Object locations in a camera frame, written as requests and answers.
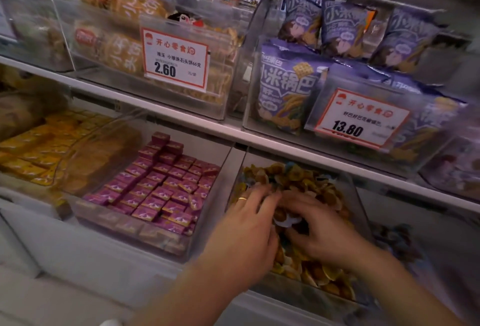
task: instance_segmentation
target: forearm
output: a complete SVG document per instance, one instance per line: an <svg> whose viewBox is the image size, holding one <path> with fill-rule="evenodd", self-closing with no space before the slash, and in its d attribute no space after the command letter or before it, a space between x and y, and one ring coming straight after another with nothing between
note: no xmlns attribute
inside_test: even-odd
<svg viewBox="0 0 480 326"><path fill-rule="evenodd" d="M199 262L189 264L170 291L137 312L129 326L211 326L235 297Z"/></svg>
<svg viewBox="0 0 480 326"><path fill-rule="evenodd" d="M356 273L398 326L463 325L386 251L369 251L359 262Z"/></svg>

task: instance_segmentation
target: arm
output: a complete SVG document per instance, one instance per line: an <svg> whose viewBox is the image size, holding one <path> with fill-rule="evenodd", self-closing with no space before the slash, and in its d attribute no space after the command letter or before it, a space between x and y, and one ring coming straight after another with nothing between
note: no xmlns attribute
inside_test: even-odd
<svg viewBox="0 0 480 326"><path fill-rule="evenodd" d="M356 274L399 326L463 325L397 259L363 239L326 205L286 191L280 206L302 215L309 224L308 236L287 229L290 240L312 258Z"/></svg>
<svg viewBox="0 0 480 326"><path fill-rule="evenodd" d="M269 186L242 195L219 222L200 257L189 263L165 296L139 311L130 326L213 325L240 293L272 268L278 237L272 218L280 193Z"/></svg>

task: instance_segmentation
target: stack of purple boxes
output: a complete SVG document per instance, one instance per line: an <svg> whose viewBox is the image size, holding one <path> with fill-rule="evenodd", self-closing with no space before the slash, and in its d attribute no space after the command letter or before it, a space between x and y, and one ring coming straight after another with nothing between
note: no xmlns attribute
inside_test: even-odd
<svg viewBox="0 0 480 326"><path fill-rule="evenodd" d="M220 167L183 155L183 144L155 132L138 158L84 200L191 236Z"/></svg>

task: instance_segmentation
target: person's left hand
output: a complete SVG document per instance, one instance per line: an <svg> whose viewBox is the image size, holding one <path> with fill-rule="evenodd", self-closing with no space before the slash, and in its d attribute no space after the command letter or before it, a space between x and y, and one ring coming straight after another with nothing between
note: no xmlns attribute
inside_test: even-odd
<svg viewBox="0 0 480 326"><path fill-rule="evenodd" d="M244 193L232 205L210 236L196 265L228 296L234 298L272 269L279 238L272 218L280 192L269 195L271 187L258 186Z"/></svg>

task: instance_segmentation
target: purple box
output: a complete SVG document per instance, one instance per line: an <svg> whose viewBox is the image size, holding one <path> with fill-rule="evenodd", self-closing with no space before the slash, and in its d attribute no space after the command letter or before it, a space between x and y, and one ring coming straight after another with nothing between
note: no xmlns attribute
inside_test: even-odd
<svg viewBox="0 0 480 326"><path fill-rule="evenodd" d="M152 192L152 195L166 202L169 201L170 198L172 198L173 190L165 187L157 187Z"/></svg>
<svg viewBox="0 0 480 326"><path fill-rule="evenodd" d="M138 156L145 158L150 161L157 161L159 158L160 150L154 149L152 147L144 146L138 150Z"/></svg>
<svg viewBox="0 0 480 326"><path fill-rule="evenodd" d="M147 171L145 169L140 168L138 165L129 165L125 171L129 174L137 178L143 178L147 175Z"/></svg>
<svg viewBox="0 0 480 326"><path fill-rule="evenodd" d="M198 185L195 183L189 182L188 180L184 180L182 183L178 185L178 189L188 193L192 194L194 193L198 188Z"/></svg>
<svg viewBox="0 0 480 326"><path fill-rule="evenodd" d="M183 232L185 236L192 236L195 231L195 223L191 223Z"/></svg>
<svg viewBox="0 0 480 326"><path fill-rule="evenodd" d="M175 203L173 201L168 201L165 206L163 206L162 208L162 212L166 212L166 213L169 213L169 214L172 214L174 213L175 211L180 211L180 212L183 212L185 211L185 206L182 206L181 204L179 203Z"/></svg>
<svg viewBox="0 0 480 326"><path fill-rule="evenodd" d="M138 182L137 186L143 187L145 189L148 189L150 192L154 190L158 185L158 182L155 182L152 179L142 179L140 182Z"/></svg>
<svg viewBox="0 0 480 326"><path fill-rule="evenodd" d="M156 143L154 143L153 141L150 141L146 146L147 146L147 147L151 147L152 149L155 149L155 150L160 151L161 149L163 149L163 147L164 147L165 145L163 145L163 144L156 144Z"/></svg>
<svg viewBox="0 0 480 326"><path fill-rule="evenodd" d="M165 145L165 150L175 155L183 154L183 144L181 142L169 141Z"/></svg>
<svg viewBox="0 0 480 326"><path fill-rule="evenodd" d="M194 211L190 207L185 210L186 214L189 214L191 216L191 221L192 222L197 222L198 217L200 217L201 211Z"/></svg>
<svg viewBox="0 0 480 326"><path fill-rule="evenodd" d="M121 182L117 179L111 180L110 182L105 184L105 187L118 193L124 193L131 188L129 184Z"/></svg>
<svg viewBox="0 0 480 326"><path fill-rule="evenodd" d="M172 154L170 152L161 153L158 157L158 160L167 165L173 165L175 160L177 159L177 155Z"/></svg>
<svg viewBox="0 0 480 326"><path fill-rule="evenodd" d="M172 169L171 165L168 165L168 164L165 164L165 163L162 163L162 162L158 162L153 167L154 171L159 172L159 173L163 173L163 174L167 174L169 172L169 170L171 170L171 169Z"/></svg>
<svg viewBox="0 0 480 326"><path fill-rule="evenodd" d="M169 176L175 177L177 179L182 179L186 173L186 171L179 168L172 168L170 171L168 171Z"/></svg>
<svg viewBox="0 0 480 326"><path fill-rule="evenodd" d="M163 183L167 176L165 174L161 174L158 172L150 172L149 175L147 175L147 179L153 180L157 185L160 185Z"/></svg>
<svg viewBox="0 0 480 326"><path fill-rule="evenodd" d="M193 164L196 160L196 158L194 158L193 156L189 156L189 155L180 155L180 157L178 159L181 160L181 161L186 161L187 163L190 163L190 164Z"/></svg>
<svg viewBox="0 0 480 326"><path fill-rule="evenodd" d="M167 177L167 178L165 179L165 182L163 182L163 187L178 189L179 184L180 184L181 182L182 182L182 181L179 180L179 179L177 179L177 178Z"/></svg>
<svg viewBox="0 0 480 326"><path fill-rule="evenodd" d="M100 197L97 196L96 194L86 194L83 196L83 199L88 202L92 202L94 204L97 204L99 206L105 206L109 204L109 201L105 197Z"/></svg>
<svg viewBox="0 0 480 326"><path fill-rule="evenodd" d="M153 221L158 215L158 212L146 206L138 206L131 215L144 221Z"/></svg>
<svg viewBox="0 0 480 326"><path fill-rule="evenodd" d="M140 158L140 157L135 159L135 161L132 164L135 164L136 166L139 166L141 169L145 169L145 170L150 170L151 168L153 168L152 160Z"/></svg>
<svg viewBox="0 0 480 326"><path fill-rule="evenodd" d="M175 168L182 169L182 170L189 170L192 166L189 162L179 160L174 165Z"/></svg>
<svg viewBox="0 0 480 326"><path fill-rule="evenodd" d="M194 194L195 194L196 196L199 196L201 199L206 200L206 199L207 199L208 192L210 192L208 189L205 189L205 188L200 187L199 189L197 189L197 190L195 191Z"/></svg>
<svg viewBox="0 0 480 326"><path fill-rule="evenodd" d="M129 193L134 194L136 196L145 198L147 195L149 195L151 190L147 188L143 188L141 186L136 186L134 189L132 189Z"/></svg>
<svg viewBox="0 0 480 326"><path fill-rule="evenodd" d="M132 208L137 208L140 206L140 203L142 203L144 199L142 197L136 196L131 193L127 193L121 200L120 203L132 207Z"/></svg>
<svg viewBox="0 0 480 326"><path fill-rule="evenodd" d="M192 215L186 214L185 212L175 211L168 218L171 222L188 227L192 222Z"/></svg>
<svg viewBox="0 0 480 326"><path fill-rule="evenodd" d="M165 218L160 218L154 224L155 226L163 228L164 230L171 231L179 235L181 235L183 231L185 231L184 226L176 224L175 222L171 222L169 220L165 220Z"/></svg>
<svg viewBox="0 0 480 326"><path fill-rule="evenodd" d="M155 132L152 135L152 142L155 145L165 145L168 141L170 141L170 135L164 134L163 132Z"/></svg>
<svg viewBox="0 0 480 326"><path fill-rule="evenodd" d="M214 180L212 178L202 177L198 181L198 186L210 190L212 189L213 182Z"/></svg>
<svg viewBox="0 0 480 326"><path fill-rule="evenodd" d="M137 234L142 228L143 224L139 220L134 220L133 218L125 218L120 220L115 228L117 230L128 232L129 234Z"/></svg>
<svg viewBox="0 0 480 326"><path fill-rule="evenodd" d="M196 166L196 165L192 165L189 170L188 170L189 173L192 173L192 174L195 174L196 176L199 176L201 177L202 176L202 169L199 167L199 166Z"/></svg>
<svg viewBox="0 0 480 326"><path fill-rule="evenodd" d="M161 200L153 195L149 195L145 200L141 203L142 206L151 208L155 211L160 211L163 206L165 206L166 202Z"/></svg>
<svg viewBox="0 0 480 326"><path fill-rule="evenodd" d="M204 199L197 194L191 194L188 196L188 204L192 210L200 211L204 207Z"/></svg>
<svg viewBox="0 0 480 326"><path fill-rule="evenodd" d="M185 175L183 176L183 181L186 181L186 180L188 180L191 183L197 184L198 181L200 180L200 177L192 173L185 173Z"/></svg>
<svg viewBox="0 0 480 326"><path fill-rule="evenodd" d="M193 165L198 166L200 168L203 168L207 165L210 165L210 163L208 163L206 161L203 161L203 160L196 159L195 162L193 163Z"/></svg>
<svg viewBox="0 0 480 326"><path fill-rule="evenodd" d="M134 186L135 182L138 180L138 177L134 176L133 174L127 173L127 172L121 172L117 174L117 176L114 178L119 180L120 182L129 184L130 186Z"/></svg>
<svg viewBox="0 0 480 326"><path fill-rule="evenodd" d="M173 191L171 200L174 202L180 203L181 205L184 205L184 206L188 206L189 204L188 194L178 189L175 189Z"/></svg>
<svg viewBox="0 0 480 326"><path fill-rule="evenodd" d="M203 175L205 177L210 177L210 176L218 176L220 172L220 167L215 164L209 164L205 167L203 167Z"/></svg>
<svg viewBox="0 0 480 326"><path fill-rule="evenodd" d="M120 193L114 192L105 187L100 189L97 193L94 193L94 195L106 199L110 204L115 203L122 196Z"/></svg>
<svg viewBox="0 0 480 326"><path fill-rule="evenodd" d="M121 214L126 214L129 215L133 211L135 211L135 208L127 206L126 204L123 203L117 203L115 206L108 206L112 211L119 212Z"/></svg>

